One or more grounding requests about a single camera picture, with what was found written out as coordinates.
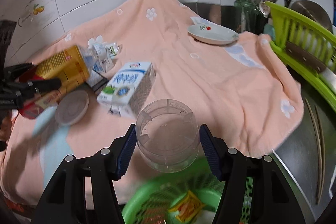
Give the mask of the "white plastic lid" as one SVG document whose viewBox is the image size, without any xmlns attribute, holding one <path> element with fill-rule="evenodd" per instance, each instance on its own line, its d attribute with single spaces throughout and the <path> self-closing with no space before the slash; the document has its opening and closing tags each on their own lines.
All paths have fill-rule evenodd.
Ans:
<svg viewBox="0 0 336 224">
<path fill-rule="evenodd" d="M 89 106 L 89 95 L 84 90 L 68 93 L 58 104 L 55 120 L 62 126 L 70 126 L 79 122 L 86 114 Z"/>
</svg>

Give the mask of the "yellow snack wrapper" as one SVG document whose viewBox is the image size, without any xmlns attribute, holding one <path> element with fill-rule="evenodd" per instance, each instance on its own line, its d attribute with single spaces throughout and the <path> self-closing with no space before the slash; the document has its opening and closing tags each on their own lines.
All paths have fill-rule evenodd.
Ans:
<svg viewBox="0 0 336 224">
<path fill-rule="evenodd" d="M 190 223 L 206 206 L 192 191 L 169 208 L 169 213 L 173 213 L 175 219 L 180 223 Z"/>
</svg>

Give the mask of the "clear plastic cup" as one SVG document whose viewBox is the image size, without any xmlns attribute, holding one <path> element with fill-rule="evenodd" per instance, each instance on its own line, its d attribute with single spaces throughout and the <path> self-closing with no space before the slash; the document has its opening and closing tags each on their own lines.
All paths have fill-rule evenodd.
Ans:
<svg viewBox="0 0 336 224">
<path fill-rule="evenodd" d="M 135 131 L 144 161 L 163 173 L 186 169 L 199 153 L 199 128 L 193 111 L 177 100 L 161 99 L 145 106 Z"/>
</svg>

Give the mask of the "green perforated trash basket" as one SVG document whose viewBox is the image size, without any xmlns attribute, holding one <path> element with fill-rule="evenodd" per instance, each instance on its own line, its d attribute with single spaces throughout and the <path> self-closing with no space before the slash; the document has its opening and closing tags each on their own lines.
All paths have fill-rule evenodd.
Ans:
<svg viewBox="0 0 336 224">
<path fill-rule="evenodd" d="M 162 174 L 144 184 L 122 210 L 125 223 L 180 223 L 169 208 L 190 190 L 206 206 L 190 223 L 212 223 L 225 182 L 210 171 L 205 158 L 177 173 Z"/>
</svg>

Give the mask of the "blue white milk carton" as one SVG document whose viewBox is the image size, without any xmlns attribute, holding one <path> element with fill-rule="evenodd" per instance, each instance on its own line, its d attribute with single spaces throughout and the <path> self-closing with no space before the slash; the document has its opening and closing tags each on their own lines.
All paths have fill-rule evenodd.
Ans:
<svg viewBox="0 0 336 224">
<path fill-rule="evenodd" d="M 108 113 L 122 118 L 137 118 L 155 82 L 151 62 L 126 63 L 107 83 L 96 100 Z"/>
</svg>

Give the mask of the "peach floral towel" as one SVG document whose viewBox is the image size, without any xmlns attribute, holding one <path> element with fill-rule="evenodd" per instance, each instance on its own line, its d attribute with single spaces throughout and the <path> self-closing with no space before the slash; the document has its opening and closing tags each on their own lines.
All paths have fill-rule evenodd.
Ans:
<svg viewBox="0 0 336 224">
<path fill-rule="evenodd" d="M 270 37 L 244 32 L 236 44 L 216 47 L 195 41 L 187 29 L 197 15 L 178 0 L 127 0 L 107 14 L 68 31 L 29 57 L 40 63 L 73 45 L 102 37 L 121 45 L 111 78 L 128 62 L 151 62 L 156 78 L 147 103 L 174 99 L 198 124 L 244 155 L 270 153 L 303 118 L 301 87 L 270 47 Z M 15 203 L 35 206 L 65 156 L 94 155 L 126 133 L 130 119 L 108 113 L 94 95 L 84 118 L 57 127 L 41 114 L 18 116 L 1 153 L 1 189 Z"/>
</svg>

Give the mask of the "cleaver knife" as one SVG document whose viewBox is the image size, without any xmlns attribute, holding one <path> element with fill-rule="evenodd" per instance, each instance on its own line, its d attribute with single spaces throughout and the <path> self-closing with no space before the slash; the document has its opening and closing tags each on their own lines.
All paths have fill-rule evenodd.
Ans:
<svg viewBox="0 0 336 224">
<path fill-rule="evenodd" d="M 297 59 L 299 62 L 317 72 L 318 77 L 322 82 L 333 92 L 336 92 L 335 79 L 336 75 L 331 71 L 322 61 L 317 59 L 314 55 L 294 43 L 286 43 L 286 52 Z"/>
</svg>

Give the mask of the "green dish rack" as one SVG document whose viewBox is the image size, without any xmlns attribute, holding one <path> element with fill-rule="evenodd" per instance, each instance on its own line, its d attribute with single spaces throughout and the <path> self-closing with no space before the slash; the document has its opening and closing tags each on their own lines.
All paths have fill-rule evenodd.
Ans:
<svg viewBox="0 0 336 224">
<path fill-rule="evenodd" d="M 335 93 L 322 82 L 317 72 L 286 52 L 286 43 L 294 43 L 314 55 L 335 73 L 335 35 L 294 10 L 269 1 L 265 4 L 270 8 L 275 32 L 275 39 L 271 41 L 272 49 L 335 109 Z"/>
</svg>

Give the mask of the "white ceramic dish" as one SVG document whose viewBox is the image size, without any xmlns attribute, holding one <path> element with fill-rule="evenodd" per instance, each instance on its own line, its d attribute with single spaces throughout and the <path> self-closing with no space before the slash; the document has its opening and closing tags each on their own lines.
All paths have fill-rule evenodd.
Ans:
<svg viewBox="0 0 336 224">
<path fill-rule="evenodd" d="M 225 46 L 239 39 L 235 31 L 214 24 L 194 24 L 187 30 L 193 38 L 210 45 Z"/>
</svg>

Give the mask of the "utensil holder jar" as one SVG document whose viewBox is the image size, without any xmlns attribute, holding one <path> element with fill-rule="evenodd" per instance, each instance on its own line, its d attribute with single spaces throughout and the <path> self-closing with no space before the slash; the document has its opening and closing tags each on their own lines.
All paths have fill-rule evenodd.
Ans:
<svg viewBox="0 0 336 224">
<path fill-rule="evenodd" d="M 236 32 L 251 32 L 259 35 L 263 31 L 263 16 L 251 0 L 235 0 L 235 27 Z"/>
</svg>

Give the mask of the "steel bowl in rack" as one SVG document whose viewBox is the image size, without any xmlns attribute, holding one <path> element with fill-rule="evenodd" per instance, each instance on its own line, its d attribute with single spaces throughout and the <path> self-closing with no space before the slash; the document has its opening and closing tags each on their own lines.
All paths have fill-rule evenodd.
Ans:
<svg viewBox="0 0 336 224">
<path fill-rule="evenodd" d="M 331 20 L 327 12 L 319 4 L 309 0 L 300 0 L 294 2 L 290 6 L 290 9 L 308 17 L 309 19 L 319 23 L 330 32 L 333 32 Z"/>
</svg>

